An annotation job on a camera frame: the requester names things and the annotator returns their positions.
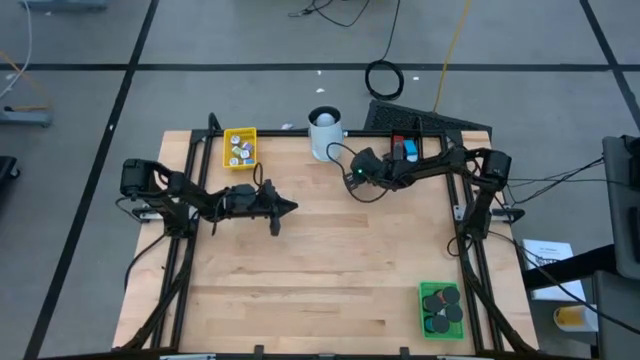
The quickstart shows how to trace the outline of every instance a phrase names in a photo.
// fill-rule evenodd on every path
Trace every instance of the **black cable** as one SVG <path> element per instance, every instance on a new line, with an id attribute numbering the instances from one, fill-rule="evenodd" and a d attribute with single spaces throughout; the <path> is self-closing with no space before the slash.
<path id="1" fill-rule="evenodd" d="M 340 167 L 340 171 L 342 172 L 342 178 L 344 179 L 344 177 L 347 176 L 347 172 L 345 171 L 344 166 L 342 166 L 342 164 L 340 164 L 340 162 L 338 160 L 334 159 L 333 157 L 331 157 L 331 154 L 329 154 L 329 148 L 332 145 L 340 146 L 340 147 L 346 149 L 347 151 L 351 152 L 351 154 L 353 154 L 354 156 L 356 155 L 356 152 L 353 151 L 350 147 L 348 147 L 348 146 L 346 146 L 344 144 L 337 143 L 337 142 L 331 142 L 331 143 L 329 143 L 327 145 L 327 149 L 326 149 L 327 157 L 329 158 L 329 160 L 331 160 L 333 163 L 335 163 L 336 165 L 338 165 Z M 373 203 L 373 202 L 376 202 L 376 201 L 382 199 L 382 197 L 385 196 L 387 194 L 387 192 L 389 191 L 389 189 L 384 189 L 384 191 L 380 195 L 374 197 L 373 199 L 361 199 L 356 194 L 353 193 L 353 190 L 349 189 L 349 187 L 347 187 L 346 185 L 345 185 L 345 187 L 347 188 L 347 192 L 349 193 L 349 195 L 351 195 L 351 197 L 353 197 L 354 199 L 358 200 L 359 202 L 365 203 L 365 204 L 370 204 L 370 203 Z"/>
<path id="2" fill-rule="evenodd" d="M 556 180 L 553 180 L 553 179 L 509 179 L 509 181 L 527 181 L 529 183 L 535 183 L 535 182 L 554 182 Z M 622 181 L 607 180 L 607 179 L 576 179 L 576 180 L 564 180 L 562 182 L 566 182 L 566 183 L 605 182 L 605 183 L 608 183 L 608 184 L 622 185 L 622 186 L 626 186 L 626 187 L 629 187 L 629 188 L 632 188 L 632 189 L 637 189 L 637 188 L 633 187 L 632 185 L 623 183 Z"/>
<path id="3" fill-rule="evenodd" d="M 535 261 L 529 259 L 529 257 L 525 254 L 531 254 L 533 256 L 536 256 L 533 252 L 531 252 L 530 250 L 526 249 L 524 246 L 518 244 L 517 241 L 515 241 L 514 239 L 506 236 L 506 235 L 502 235 L 500 233 L 494 232 L 494 231 L 489 231 L 490 234 L 496 235 L 504 240 L 507 240 L 511 243 L 513 243 L 513 245 L 516 248 L 516 251 L 518 251 L 520 253 L 520 255 L 522 255 L 522 257 L 528 261 L 529 263 L 531 263 L 534 268 L 538 270 L 542 276 L 544 276 L 545 278 L 547 278 L 547 280 L 549 280 L 550 283 L 552 283 L 554 286 L 557 286 L 558 288 L 560 288 L 560 290 L 562 290 L 562 292 L 564 292 L 565 294 L 567 294 L 569 297 L 571 297 L 573 300 L 577 301 L 578 303 L 580 303 L 581 305 L 585 306 L 587 309 L 593 311 L 594 313 L 598 314 L 599 316 L 601 316 L 602 318 L 611 321 L 612 323 L 622 327 L 625 330 L 628 330 L 636 335 L 640 335 L 640 330 L 634 328 L 633 326 L 630 326 L 620 320 L 617 320 L 605 313 L 603 313 L 602 311 L 599 311 L 598 309 L 594 308 L 593 306 L 591 306 L 591 304 L 587 303 L 586 301 L 580 299 L 579 297 L 575 296 L 574 294 L 572 294 L 570 291 L 568 291 L 559 281 L 557 281 L 556 279 L 553 278 L 553 276 L 551 276 L 546 270 L 542 269 L 541 267 L 538 266 L 538 264 L 536 264 Z"/>
<path id="4" fill-rule="evenodd" d="M 358 13 L 358 16 L 356 16 L 355 19 L 353 19 L 353 21 L 351 22 L 351 24 L 343 24 L 340 22 L 337 22 L 335 20 L 333 20 L 332 18 L 328 17 L 327 15 L 323 14 L 322 11 L 320 11 L 320 9 L 322 9 L 323 7 L 326 7 L 327 5 L 329 5 L 331 3 L 331 1 L 329 1 L 329 3 L 327 3 L 325 6 L 321 6 L 321 7 L 317 7 L 316 6 L 316 0 L 313 0 L 311 2 L 311 7 L 313 8 L 313 10 L 315 12 L 318 13 L 318 15 L 322 16 L 323 18 L 325 18 L 326 20 L 329 20 L 330 22 L 344 27 L 344 28 L 348 28 L 348 27 L 352 27 L 353 25 L 355 25 L 355 23 L 358 21 L 358 19 L 360 19 L 360 16 L 362 16 L 362 13 L 367 9 L 367 6 L 369 6 L 369 3 L 371 2 L 371 0 L 367 0 L 367 2 L 364 3 L 364 6 L 362 7 L 362 10 L 360 10 L 360 13 Z"/>
<path id="5" fill-rule="evenodd" d="M 402 94 L 402 91 L 404 90 L 404 74 L 402 73 L 402 70 L 398 66 L 396 66 L 394 63 L 385 60 L 385 58 L 389 54 L 389 49 L 391 48 L 391 42 L 393 41 L 393 34 L 396 31 L 396 23 L 398 21 L 398 12 L 399 11 L 400 11 L 400 0 L 397 0 L 396 13 L 395 13 L 395 15 L 393 17 L 393 25 L 391 26 L 391 34 L 389 35 L 389 41 L 387 42 L 387 48 L 384 51 L 384 55 L 382 55 L 382 57 L 380 59 L 369 63 L 367 65 L 367 68 L 365 69 L 365 72 L 364 72 L 364 83 L 365 83 L 365 86 L 367 87 L 367 90 L 369 90 L 369 93 L 371 94 L 371 96 L 373 96 L 374 98 L 376 98 L 378 100 L 382 100 L 382 101 L 395 100 L 395 99 L 400 97 L 400 95 Z M 393 93 L 386 94 L 386 95 L 385 94 L 380 94 L 379 92 L 375 91 L 371 87 L 371 81 L 369 80 L 369 76 L 371 75 L 371 70 L 373 70 L 375 67 L 378 67 L 378 66 L 388 67 L 398 77 L 398 88 Z"/>
<path id="6" fill-rule="evenodd" d="M 552 184 L 550 184 L 550 185 L 547 185 L 547 186 L 543 187 L 542 189 L 540 189 L 540 190 L 538 190 L 538 191 L 534 192 L 532 195 L 530 195 L 530 196 L 526 197 L 526 198 L 525 198 L 525 199 L 523 199 L 523 200 L 516 200 L 516 199 L 513 199 L 513 201 L 514 201 L 514 202 L 513 202 L 513 205 L 524 204 L 524 203 L 525 203 L 525 202 L 527 202 L 527 201 L 531 201 L 531 200 L 533 200 L 533 199 L 537 198 L 538 196 L 540 196 L 540 195 L 544 194 L 545 192 L 547 192 L 547 191 L 551 190 L 552 188 L 554 188 L 554 187 L 558 186 L 559 184 L 561 184 L 561 183 L 563 183 L 563 182 L 567 181 L 569 178 L 571 178 L 571 177 L 573 177 L 573 176 L 575 176 L 575 175 L 579 174 L 580 172 L 582 172 L 582 171 L 584 171 L 584 170 L 586 170 L 586 169 L 589 169 L 589 168 L 591 168 L 591 167 L 593 167 L 593 166 L 598 165 L 598 163 L 599 163 L 599 162 L 601 162 L 601 161 L 602 161 L 602 158 L 597 159 L 597 160 L 594 160 L 594 161 L 590 162 L 589 164 L 587 164 L 587 165 L 585 165 L 585 166 L 583 166 L 583 167 L 581 167 L 581 168 L 578 168 L 578 169 L 576 169 L 576 170 L 574 170 L 574 171 L 572 171 L 572 172 L 570 172 L 570 173 L 568 173 L 568 174 L 564 175 L 564 176 L 563 176 L 562 178 L 560 178 L 560 179 L 553 180 L 553 183 L 552 183 Z"/>
<path id="7" fill-rule="evenodd" d="M 123 213 L 127 214 L 127 216 L 129 216 L 130 218 L 132 218 L 136 222 L 142 224 L 142 220 L 140 220 L 137 216 L 133 215 L 129 210 L 123 208 L 122 205 L 120 205 L 121 202 L 123 202 L 123 201 L 125 201 L 127 199 L 128 199 L 128 197 L 123 196 L 123 197 L 119 198 L 118 200 L 116 200 L 116 202 L 115 202 L 116 207 L 118 209 L 120 209 L 120 211 L 122 211 Z"/>
<path id="8" fill-rule="evenodd" d="M 599 166 L 599 165 L 602 165 L 602 164 L 604 164 L 604 161 L 599 162 L 599 163 L 595 163 L 592 167 L 596 167 L 596 166 Z M 580 170 L 580 167 L 575 168 L 575 169 L 571 169 L 571 170 L 567 170 L 567 171 L 563 171 L 563 172 L 561 172 L 561 173 L 559 173 L 559 174 L 546 176 L 546 177 L 544 177 L 544 178 L 540 179 L 540 181 L 542 181 L 542 180 L 553 180 L 553 178 L 556 178 L 556 177 L 558 177 L 558 176 L 562 176 L 562 175 L 567 175 L 567 174 L 569 174 L 569 173 L 571 173 L 571 172 L 573 172 L 573 171 L 577 171 L 577 170 Z M 527 181 L 527 182 L 522 183 L 522 184 L 512 185 L 512 187 L 516 188 L 516 187 L 520 187 L 520 186 L 525 186 L 525 185 L 533 184 L 537 179 L 509 179 L 509 181 L 521 181 L 521 180 L 524 180 L 524 181 Z"/>
<path id="9" fill-rule="evenodd" d="M 333 0 L 329 0 L 329 1 L 327 1 L 326 4 L 318 7 L 318 9 L 324 9 L 327 6 L 329 6 L 332 2 L 333 2 Z M 298 11 L 298 12 L 295 12 L 295 13 L 289 13 L 289 17 L 301 17 L 301 16 L 304 16 L 304 15 L 309 15 L 309 14 L 313 13 L 314 11 L 316 11 L 315 9 L 311 9 L 311 5 L 313 5 L 314 3 L 315 3 L 315 0 L 312 0 L 311 4 L 309 4 L 309 6 L 307 6 L 306 8 L 304 8 L 304 9 Z"/>
<path id="10" fill-rule="evenodd" d="M 454 254 L 454 253 L 451 251 L 451 244 L 453 244 L 453 241 L 454 241 L 455 239 L 456 239 L 456 237 L 454 236 L 454 237 L 452 237 L 452 238 L 451 238 L 451 240 L 449 240 L 449 242 L 447 243 L 447 254 L 449 254 L 449 256 L 451 256 L 451 257 L 460 257 L 460 256 L 462 256 L 462 255 L 464 255 L 464 254 L 468 253 L 468 252 L 469 252 L 469 249 L 471 249 L 471 246 L 473 246 L 473 241 L 469 241 L 469 245 L 466 245 L 466 246 L 465 246 L 465 248 L 464 248 L 464 252 L 463 252 L 463 253 L 458 252 L 457 254 Z"/>
<path id="11" fill-rule="evenodd" d="M 391 35 L 389 35 L 389 42 L 387 43 L 387 49 L 384 51 L 384 55 L 380 58 L 380 60 L 384 60 L 389 54 L 389 49 L 391 48 L 391 42 L 393 41 L 393 33 L 396 31 L 396 22 L 398 22 L 398 12 L 400 11 L 400 0 L 398 0 L 396 4 L 396 14 L 393 16 L 393 25 L 391 26 Z"/>
<path id="12" fill-rule="evenodd" d="M 154 246 L 158 245 L 158 243 L 164 239 L 167 236 L 167 234 L 162 234 L 160 235 L 159 238 L 155 239 L 151 244 L 149 244 L 146 248 L 142 249 L 142 251 L 140 251 L 140 253 L 138 253 L 138 255 L 136 255 L 133 260 L 131 260 L 131 263 L 129 264 L 129 266 L 127 267 L 127 271 L 124 274 L 124 291 L 127 291 L 127 285 L 129 284 L 129 274 L 131 273 L 131 269 L 133 269 L 133 265 L 136 264 L 136 262 L 138 262 L 138 260 L 140 260 L 140 258 L 146 254 L 149 250 L 151 250 Z"/>

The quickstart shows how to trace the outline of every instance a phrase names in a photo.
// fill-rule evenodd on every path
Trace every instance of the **white paper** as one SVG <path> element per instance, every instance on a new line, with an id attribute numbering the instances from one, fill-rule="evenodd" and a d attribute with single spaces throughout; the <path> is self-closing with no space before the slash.
<path id="1" fill-rule="evenodd" d="M 522 241 L 524 248 L 536 254 L 538 257 L 534 257 L 532 254 L 525 253 L 527 258 L 533 260 L 538 266 L 543 266 L 549 263 L 549 260 L 564 260 L 573 257 L 573 251 L 571 250 L 571 244 L 554 242 L 554 241 L 541 241 L 541 240 L 529 240 L 524 239 Z M 532 263 L 526 261 L 527 269 L 533 269 Z M 562 286 L 570 293 L 578 297 L 579 299 L 586 301 L 584 297 L 584 289 L 580 280 L 569 281 Z M 533 300 L 554 300 L 554 301 L 573 301 L 569 295 L 565 294 L 557 286 L 552 286 L 544 289 L 537 289 L 531 292 Z"/>

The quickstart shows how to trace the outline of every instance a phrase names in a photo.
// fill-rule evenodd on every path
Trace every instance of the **yellow plastic bin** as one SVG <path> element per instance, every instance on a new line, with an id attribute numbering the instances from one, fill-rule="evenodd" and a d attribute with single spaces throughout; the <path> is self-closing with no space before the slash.
<path id="1" fill-rule="evenodd" d="M 249 143 L 252 146 L 250 159 L 253 160 L 253 164 L 244 165 L 242 159 L 239 156 L 235 156 L 231 149 L 236 146 L 231 144 L 231 137 L 237 135 L 240 136 L 240 144 L 237 146 L 242 148 L 244 143 Z M 231 165 L 231 158 L 236 157 L 240 160 L 238 165 Z M 258 131 L 256 128 L 237 128 L 226 129 L 224 131 L 224 151 L 222 152 L 222 166 L 225 169 L 231 170 L 247 170 L 253 169 L 258 163 Z"/>

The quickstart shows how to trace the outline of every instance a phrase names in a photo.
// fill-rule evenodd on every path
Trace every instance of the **electrical wire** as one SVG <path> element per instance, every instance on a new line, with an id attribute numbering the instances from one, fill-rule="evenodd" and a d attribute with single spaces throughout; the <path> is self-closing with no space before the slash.
<path id="1" fill-rule="evenodd" d="M 600 310 L 594 308 L 593 306 L 591 306 L 591 304 L 587 303 L 586 301 L 584 301 L 584 300 L 580 299 L 579 297 L 575 296 L 574 294 L 572 294 L 559 281 L 554 279 L 553 276 L 551 276 L 546 270 L 544 270 L 543 268 L 538 266 L 538 264 L 536 264 L 535 261 L 531 260 L 527 256 L 527 254 L 533 255 L 534 257 L 537 257 L 537 255 L 534 254 L 533 252 L 531 252 L 530 250 L 528 250 L 527 248 L 525 248 L 524 246 L 518 244 L 517 241 L 515 241 L 514 239 L 512 239 L 512 238 L 510 238 L 510 237 L 508 237 L 506 235 L 497 233 L 495 231 L 489 230 L 489 233 L 492 234 L 492 235 L 498 236 L 498 237 L 500 237 L 500 238 L 502 238 L 504 240 L 507 240 L 507 241 L 511 242 L 515 246 L 516 251 L 518 251 L 520 253 L 520 255 L 522 255 L 522 257 L 527 262 L 531 263 L 534 266 L 533 269 L 538 270 L 542 274 L 542 276 L 544 276 L 547 280 L 549 280 L 549 282 L 552 283 L 554 286 L 557 286 L 560 290 L 562 290 L 562 292 L 567 294 L 570 298 L 572 298 L 573 300 L 577 301 L 581 305 L 585 306 L 587 309 L 589 309 L 589 310 L 593 311 L 594 313 L 598 314 L 600 317 L 602 317 L 602 318 L 604 318 L 606 320 L 609 320 L 612 323 L 614 323 L 614 324 L 616 324 L 616 325 L 624 328 L 625 330 L 628 330 L 628 331 L 630 331 L 630 332 L 632 332 L 632 333 L 634 333 L 636 335 L 640 335 L 640 330 L 638 330 L 638 329 L 636 329 L 636 328 L 634 328 L 634 327 L 632 327 L 632 326 L 630 326 L 630 325 L 628 325 L 628 324 L 626 324 L 626 323 L 624 323 L 624 322 L 622 322 L 620 320 L 617 320 L 617 319 L 615 319 L 615 318 L 603 313 L 602 311 L 600 311 Z"/>
<path id="2" fill-rule="evenodd" d="M 596 164 L 594 164 L 594 166 L 592 166 L 592 167 L 596 167 L 596 166 L 603 165 L 603 164 L 604 164 L 604 159 L 603 159 L 603 161 L 602 161 L 602 162 L 600 162 L 600 163 L 596 163 Z M 558 176 L 567 175 L 567 174 L 569 174 L 569 173 L 571 173 L 571 172 L 573 172 L 573 171 L 580 170 L 580 168 L 582 168 L 582 167 L 578 167 L 578 168 L 575 168 L 575 169 L 571 169 L 571 170 L 563 171 L 563 172 L 561 172 L 561 173 L 559 173 L 559 174 L 550 175 L 550 176 L 544 177 L 544 178 L 542 178 L 542 179 L 509 179 L 509 181 L 527 181 L 526 183 L 516 184 L 516 185 L 511 185 L 511 187 L 516 188 L 516 187 L 520 187 L 520 186 L 526 186 L 526 185 L 529 185 L 529 184 L 533 184 L 533 183 L 534 183 L 534 182 L 536 182 L 536 181 L 551 180 L 551 179 L 556 178 L 556 177 L 558 177 Z"/>
<path id="3" fill-rule="evenodd" d="M 9 55 L 0 51 L 0 57 L 2 57 L 7 64 L 11 65 L 11 67 L 16 72 L 21 71 L 18 65 L 16 65 L 16 63 L 9 57 Z M 46 100 L 47 105 L 12 106 L 11 109 L 13 111 L 32 111 L 32 110 L 46 110 L 51 108 L 53 101 L 51 100 L 51 97 L 49 96 L 49 94 L 47 94 L 47 92 L 44 90 L 44 87 L 42 87 L 42 85 L 40 85 L 37 81 L 32 79 L 31 76 L 29 76 L 27 73 L 22 74 L 22 78 L 25 79 L 29 83 L 29 85 L 31 85 L 31 87 Z"/>
<path id="4" fill-rule="evenodd" d="M 544 194 L 545 192 L 551 190 L 552 188 L 558 186 L 559 184 L 567 181 L 568 179 L 570 179 L 571 177 L 581 173 L 582 171 L 587 170 L 589 168 L 592 168 L 594 166 L 597 166 L 602 161 L 603 161 L 602 158 L 600 158 L 600 159 L 597 159 L 597 160 L 594 160 L 594 161 L 588 163 L 587 165 L 585 165 L 585 166 L 583 166 L 581 168 L 575 169 L 574 171 L 571 171 L 571 172 L 565 174 L 564 176 L 562 176 L 562 178 L 557 179 L 557 180 L 553 180 L 550 185 L 547 185 L 547 186 L 543 187 L 542 189 L 537 190 L 532 195 L 529 195 L 525 199 L 522 199 L 522 200 L 517 200 L 517 199 L 515 199 L 513 197 L 513 193 L 511 192 L 511 189 L 510 189 L 509 186 L 507 186 L 507 190 L 509 191 L 509 194 L 512 197 L 513 205 L 524 204 L 524 203 L 526 203 L 528 201 L 531 201 L 531 200 L 537 198 L 538 196 Z"/>
<path id="5" fill-rule="evenodd" d="M 391 26 L 391 35 L 389 35 L 389 42 L 387 43 L 387 49 L 384 51 L 384 55 L 380 58 L 380 60 L 384 60 L 389 54 L 389 49 L 391 48 L 391 42 L 393 41 L 393 33 L 396 31 L 396 23 L 398 22 L 398 12 L 400 12 L 400 0 L 396 3 L 396 14 L 393 16 L 393 25 Z"/>
<path id="6" fill-rule="evenodd" d="M 382 55 L 380 59 L 370 62 L 364 71 L 364 84 L 367 87 L 367 90 L 369 91 L 371 96 L 373 96 L 375 99 L 382 100 L 382 101 L 396 100 L 397 98 L 400 97 L 400 95 L 402 95 L 402 91 L 404 91 L 404 74 L 402 73 L 402 69 L 400 69 L 396 64 L 385 60 L 387 55 L 389 54 L 389 49 L 391 49 L 391 43 L 393 42 L 393 34 L 396 31 L 396 23 L 398 22 L 399 12 L 400 12 L 400 0 L 397 0 L 396 13 L 393 16 L 393 25 L 391 26 L 391 34 L 389 35 L 389 41 L 387 42 L 387 48 L 384 51 L 384 55 Z M 376 90 L 374 90 L 373 87 L 371 86 L 371 81 L 369 79 L 369 76 L 371 75 L 371 71 L 378 66 L 387 67 L 391 69 L 391 71 L 393 71 L 394 74 L 396 74 L 396 76 L 398 77 L 398 88 L 393 93 L 381 94 Z"/>
<path id="7" fill-rule="evenodd" d="M 332 22 L 332 23 L 334 23 L 334 24 L 336 24 L 338 26 L 341 26 L 341 27 L 344 27 L 344 28 L 348 28 L 348 27 L 352 27 L 353 25 L 355 25 L 356 22 L 358 22 L 358 19 L 360 19 L 360 16 L 362 16 L 362 13 L 367 9 L 367 6 L 369 6 L 370 2 L 371 2 L 371 0 L 367 0 L 367 2 L 364 3 L 364 6 L 362 7 L 362 10 L 360 10 L 360 13 L 358 13 L 358 16 L 356 16 L 356 18 L 353 19 L 353 21 L 350 24 L 343 24 L 343 23 L 337 22 L 337 21 L 333 20 L 332 18 L 328 17 L 327 15 L 323 14 L 322 11 L 320 11 L 320 9 L 322 9 L 322 8 L 318 8 L 316 6 L 316 0 L 313 0 L 311 2 L 311 6 L 313 7 L 313 10 L 318 13 L 318 15 L 322 16 L 326 20 L 329 20 L 330 22 Z"/>
<path id="8" fill-rule="evenodd" d="M 27 49 L 27 58 L 24 61 L 22 69 L 16 74 L 16 76 L 13 77 L 13 80 L 11 80 L 9 85 L 7 85 L 7 87 L 0 93 L 0 99 L 4 98 L 5 95 L 7 95 L 7 93 L 13 89 L 13 86 L 16 84 L 16 82 L 18 82 L 18 79 L 20 79 L 22 74 L 24 74 L 24 71 L 27 69 L 29 63 L 31 62 L 31 53 L 33 51 L 33 28 L 31 25 L 31 9 L 29 8 L 29 3 L 27 2 L 27 0 L 22 0 L 22 2 L 24 3 L 24 8 L 27 12 L 27 28 L 29 31 L 29 47 Z"/>
<path id="9" fill-rule="evenodd" d="M 329 0 L 326 4 L 318 7 L 316 6 L 316 0 L 312 0 L 311 4 L 309 4 L 309 6 L 307 6 L 306 8 L 300 10 L 297 13 L 289 13 L 289 17 L 301 17 L 301 16 L 305 16 L 305 15 L 309 15 L 312 14 L 314 12 L 317 12 L 318 15 L 322 16 L 325 20 L 330 21 L 331 23 L 338 25 L 340 27 L 344 27 L 344 28 L 349 28 L 352 27 L 353 25 L 355 25 L 356 22 L 358 22 L 358 19 L 360 19 L 360 16 L 362 16 L 362 13 L 364 13 L 364 11 L 367 9 L 367 7 L 369 6 L 369 3 L 371 2 L 371 0 L 367 0 L 364 4 L 364 6 L 362 7 L 362 9 L 360 10 L 360 12 L 358 13 L 358 16 L 356 16 L 355 19 L 353 19 L 353 21 L 349 24 L 343 24 L 341 22 L 338 22 L 336 20 L 333 20 L 332 18 L 328 17 L 327 15 L 325 15 L 322 11 L 322 9 L 326 8 L 327 6 L 329 6 L 331 3 L 333 2 L 333 0 Z"/>
<path id="10" fill-rule="evenodd" d="M 327 145 L 327 157 L 329 158 L 329 160 L 331 160 L 333 163 L 335 163 L 336 165 L 338 165 L 340 167 L 340 171 L 342 172 L 342 178 L 344 179 L 347 176 L 347 172 L 345 171 L 344 166 L 342 166 L 342 164 L 340 164 L 340 162 L 338 160 L 334 159 L 331 156 L 331 154 L 329 154 L 329 148 L 331 146 L 333 146 L 333 145 L 340 146 L 340 147 L 346 149 L 347 151 L 349 151 L 354 156 L 356 155 L 356 152 L 353 151 L 350 147 L 348 147 L 348 146 L 346 146 L 344 144 L 341 144 L 341 143 L 337 143 L 337 142 L 331 142 L 331 143 L 329 143 Z M 394 183 L 395 180 L 397 180 L 397 177 L 396 177 L 396 179 L 391 180 L 391 184 Z M 380 195 L 374 197 L 373 199 L 361 199 L 356 194 L 354 194 L 353 190 L 349 189 L 349 187 L 346 187 L 346 188 L 347 188 L 347 192 L 349 193 L 349 195 L 351 195 L 352 198 L 356 199 L 357 201 L 359 201 L 361 203 L 365 203 L 365 204 L 370 204 L 370 203 L 373 203 L 373 202 L 376 202 L 376 201 L 382 199 L 382 197 L 385 196 L 387 194 L 387 192 L 389 191 L 389 189 L 384 189 L 384 191 L 382 191 L 382 193 L 380 193 Z"/>
<path id="11" fill-rule="evenodd" d="M 307 6 L 306 8 L 304 8 L 304 9 L 302 9 L 302 10 L 298 11 L 298 12 L 295 12 L 295 13 L 289 13 L 289 17 L 301 17 L 301 16 L 304 16 L 304 15 L 309 15 L 309 14 L 313 13 L 314 11 L 316 11 L 315 9 L 311 9 L 311 5 L 312 5 L 314 2 L 315 2 L 315 1 L 312 1 L 312 2 L 311 2 L 311 4 L 309 4 L 309 6 Z M 324 4 L 324 5 L 320 6 L 320 7 L 318 7 L 318 9 L 324 9 L 324 8 L 326 8 L 327 6 L 329 6 L 332 2 L 333 2 L 333 0 L 329 0 L 329 1 L 327 1 L 327 3 L 326 3 L 326 4 Z"/>
<path id="12" fill-rule="evenodd" d="M 467 14 L 469 13 L 470 6 L 471 6 L 471 0 L 467 0 L 464 4 L 462 17 L 460 17 L 460 21 L 458 21 L 458 26 L 456 27 L 456 31 L 453 33 L 453 40 L 451 40 L 451 45 L 449 45 L 449 51 L 447 52 L 447 57 L 445 58 L 444 64 L 442 65 L 442 73 L 440 74 L 440 82 L 438 83 L 438 92 L 436 93 L 436 101 L 433 104 L 434 113 L 437 112 L 436 110 L 438 109 L 438 104 L 440 103 L 440 94 L 442 93 L 444 77 L 447 73 L 447 67 L 449 66 L 449 62 L 451 61 L 451 56 L 453 55 L 453 48 L 456 46 L 456 42 L 458 42 L 458 37 L 460 36 L 460 31 L 464 26 L 464 21 L 467 18 Z"/>
<path id="13" fill-rule="evenodd" d="M 136 262 L 138 262 L 138 260 L 140 260 L 140 258 L 144 256 L 144 254 L 146 254 L 149 250 L 153 249 L 153 247 L 158 245 L 158 243 L 160 243 L 160 241 L 162 241 L 162 239 L 164 239 L 166 236 L 167 234 L 160 235 L 160 237 L 158 237 L 151 244 L 149 244 L 147 247 L 142 249 L 142 251 L 140 251 L 140 253 L 138 253 L 138 255 L 136 255 L 133 258 L 133 260 L 131 260 L 131 263 L 127 267 L 127 271 L 124 274 L 124 291 L 127 291 L 127 286 L 129 284 L 129 275 L 131 274 L 131 269 L 133 269 L 133 265 L 135 265 Z"/>

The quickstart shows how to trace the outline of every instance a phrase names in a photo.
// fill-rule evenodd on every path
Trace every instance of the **wooden table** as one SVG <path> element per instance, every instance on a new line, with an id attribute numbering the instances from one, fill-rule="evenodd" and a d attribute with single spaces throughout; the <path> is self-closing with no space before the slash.
<path id="1" fill-rule="evenodd" d="M 183 171 L 189 137 L 190 132 L 166 132 L 159 161 Z M 463 138 L 470 149 L 489 146 L 485 132 L 463 132 Z M 345 144 L 355 151 L 371 146 L 382 155 L 388 141 L 346 138 Z M 440 150 L 437 140 L 424 140 L 425 156 Z M 216 138 L 208 192 L 253 183 L 251 171 L 223 169 L 221 158 L 222 139 Z M 220 222 L 215 237 L 212 224 L 200 222 L 181 352 L 251 353 L 262 344 L 267 353 L 398 354 L 401 346 L 412 355 L 474 353 L 468 319 L 463 341 L 425 340 L 420 329 L 421 281 L 453 281 L 464 291 L 459 261 L 445 251 L 454 227 L 444 176 L 362 204 L 349 196 L 335 164 L 313 158 L 306 137 L 261 137 L 258 160 L 265 179 L 299 208 L 281 219 L 278 237 L 269 235 L 265 219 Z M 343 152 L 341 161 L 348 165 L 351 155 Z M 380 191 L 356 190 L 362 198 Z M 511 236 L 504 224 L 494 223 L 491 230 Z M 143 225 L 137 251 L 161 233 L 161 221 Z M 168 243 L 131 272 L 114 346 L 129 340 L 156 305 Z M 537 347 L 513 246 L 493 235 L 484 246 L 498 307 Z M 466 313 L 466 304 L 461 306 Z M 173 311 L 167 313 L 163 344 L 168 344 Z M 479 301 L 478 311 L 484 346 L 491 348 Z"/>

